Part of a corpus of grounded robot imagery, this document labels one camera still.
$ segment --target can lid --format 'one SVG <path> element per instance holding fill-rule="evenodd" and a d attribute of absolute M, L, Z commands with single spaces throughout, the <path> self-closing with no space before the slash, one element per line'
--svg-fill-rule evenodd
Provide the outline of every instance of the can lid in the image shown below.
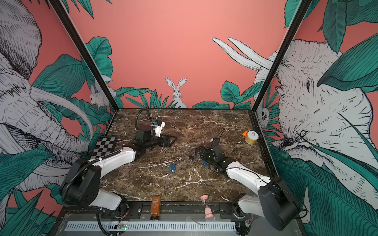
<path fill-rule="evenodd" d="M 252 140 L 257 140 L 259 138 L 259 135 L 255 131 L 249 131 L 247 135 L 248 138 Z"/>

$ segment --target bird eye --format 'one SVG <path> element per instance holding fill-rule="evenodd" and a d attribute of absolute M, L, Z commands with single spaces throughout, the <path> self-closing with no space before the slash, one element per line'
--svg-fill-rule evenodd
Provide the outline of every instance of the bird eye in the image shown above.
<path fill-rule="evenodd" d="M 306 82 L 306 88 L 307 88 L 307 91 L 310 92 L 310 82 L 309 81 Z"/>

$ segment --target black metal frame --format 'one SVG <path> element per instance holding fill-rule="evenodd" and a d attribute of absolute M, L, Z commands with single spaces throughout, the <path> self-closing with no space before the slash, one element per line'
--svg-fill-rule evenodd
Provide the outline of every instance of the black metal frame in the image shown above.
<path fill-rule="evenodd" d="M 293 40 L 295 33 L 297 32 L 299 25 L 301 24 L 303 17 L 305 16 L 308 7 L 310 6 L 311 0 L 301 0 L 297 11 L 293 17 L 293 20 L 291 21 L 291 24 L 289 26 L 289 29 L 286 32 L 286 35 L 282 41 L 281 47 L 278 50 L 277 56 L 274 59 L 274 62 L 272 64 L 272 67 L 269 70 L 268 75 L 266 76 L 265 82 L 262 85 L 262 88 L 260 90 L 259 95 L 257 96 L 257 99 L 255 100 L 255 104 L 252 107 L 252 111 L 256 112 L 258 106 L 260 105 L 266 91 L 268 90 L 268 87 L 270 83 L 272 82 L 272 79 L 276 76 L 276 71 L 281 64 L 282 59 L 285 56 L 285 53 L 287 49 L 290 46 L 291 41 Z"/>
<path fill-rule="evenodd" d="M 110 94 L 106 83 L 102 80 L 100 71 L 98 70 L 95 62 L 93 61 L 92 56 L 89 54 L 87 47 L 85 46 L 85 43 L 81 39 L 79 33 L 77 32 L 74 24 L 72 23 L 69 15 L 67 14 L 60 0 L 50 0 L 50 4 L 55 10 L 56 14 L 58 15 L 60 21 L 64 25 L 64 28 L 66 28 L 76 48 L 79 50 L 81 56 L 83 57 L 83 60 L 87 63 L 96 81 L 100 85 L 101 89 L 104 91 L 105 96 L 108 98 L 110 105 L 113 107 L 115 111 L 117 111 L 119 108 L 116 101 Z"/>

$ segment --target blue object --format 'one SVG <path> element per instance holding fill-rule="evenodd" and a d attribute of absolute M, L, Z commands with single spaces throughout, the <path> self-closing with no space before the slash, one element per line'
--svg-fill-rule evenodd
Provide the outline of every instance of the blue object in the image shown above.
<path fill-rule="evenodd" d="M 176 165 L 169 165 L 169 170 L 171 172 L 175 172 L 176 171 Z"/>

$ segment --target black cable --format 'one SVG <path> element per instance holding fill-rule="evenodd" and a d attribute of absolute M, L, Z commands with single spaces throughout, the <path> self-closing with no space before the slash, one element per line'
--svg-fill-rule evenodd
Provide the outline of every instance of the black cable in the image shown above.
<path fill-rule="evenodd" d="M 82 173 L 83 173 L 88 167 L 90 167 L 93 163 L 99 162 L 100 159 L 101 159 L 101 160 L 107 159 L 107 158 L 109 158 L 109 157 L 112 157 L 112 156 L 114 156 L 114 155 L 117 155 L 118 153 L 121 153 L 121 151 L 120 151 L 120 150 L 117 150 L 117 151 L 115 151 L 115 152 L 113 152 L 113 153 L 110 153 L 110 154 L 108 154 L 108 155 L 106 155 L 106 156 L 103 156 L 103 157 L 101 157 L 101 158 L 94 159 L 93 161 L 88 162 L 88 163 L 85 164 L 83 167 L 81 167 L 81 168 L 76 172 L 76 174 L 75 174 L 74 177 L 71 179 L 71 181 L 63 187 L 63 190 L 62 190 L 62 204 L 63 204 L 63 206 L 65 206 L 65 207 L 74 207 L 74 206 L 76 206 L 76 205 L 70 205 L 70 204 L 68 204 L 67 201 L 66 201 L 66 199 L 67 199 L 67 193 L 68 193 L 68 190 L 69 190 L 70 186 L 72 185 L 72 183 L 77 179 L 77 177 L 79 177 L 79 176 L 80 176 L 80 175 L 81 175 L 81 174 L 82 174 Z"/>
<path fill-rule="evenodd" d="M 96 219 L 97 219 L 97 223 L 98 223 L 98 226 L 100 227 L 100 230 L 101 232 L 103 232 L 105 235 L 107 236 L 115 236 L 115 235 L 121 235 L 124 233 L 124 231 L 122 232 L 117 232 L 116 234 L 109 234 L 108 232 L 105 231 L 105 229 L 102 227 L 102 224 L 101 224 L 101 220 L 100 220 L 100 214 L 99 214 L 99 210 L 97 209 L 96 210 Z"/>
<path fill-rule="evenodd" d="M 241 167 L 231 167 L 231 168 L 227 168 L 227 169 L 225 169 L 224 171 L 226 171 L 226 170 L 231 170 L 231 169 L 240 169 L 240 170 L 245 170 L 245 171 L 248 171 L 248 172 L 254 173 L 259 179 L 261 179 L 261 181 L 263 181 L 264 183 L 268 184 L 266 181 L 264 181 L 262 178 L 260 178 L 259 174 L 257 174 L 256 172 L 254 172 L 254 171 L 252 171 L 252 170 L 244 169 L 244 168 L 241 168 Z M 307 215 L 308 210 L 307 210 L 306 205 L 303 203 L 303 201 L 301 201 L 299 198 L 297 198 L 296 196 L 292 195 L 291 193 L 289 193 L 289 192 L 286 191 L 286 190 L 283 190 L 283 189 L 281 189 L 281 188 L 279 188 L 279 187 L 276 187 L 276 186 L 274 186 L 274 185 L 272 185 L 272 186 L 273 186 L 274 188 L 276 188 L 276 189 L 279 189 L 279 190 L 281 190 L 281 191 L 283 191 L 283 192 L 285 192 L 285 193 L 290 194 L 291 196 L 293 196 L 294 198 L 296 198 L 300 203 L 303 204 L 303 206 L 305 207 L 305 210 L 306 210 L 306 214 L 305 214 L 304 216 L 300 217 L 300 218 L 294 218 L 294 219 L 301 219 L 301 218 L 304 218 L 304 217 Z"/>
<path fill-rule="evenodd" d="M 153 124 L 152 119 L 151 119 L 151 115 L 150 115 L 150 110 L 148 110 L 147 108 L 143 108 L 143 109 L 141 109 L 141 110 L 138 112 L 138 114 L 136 115 L 136 118 L 135 118 L 135 129 L 136 129 L 136 130 L 138 129 L 138 117 L 139 117 L 139 115 L 140 115 L 143 111 L 147 111 L 148 119 L 150 120 L 151 125 Z"/>

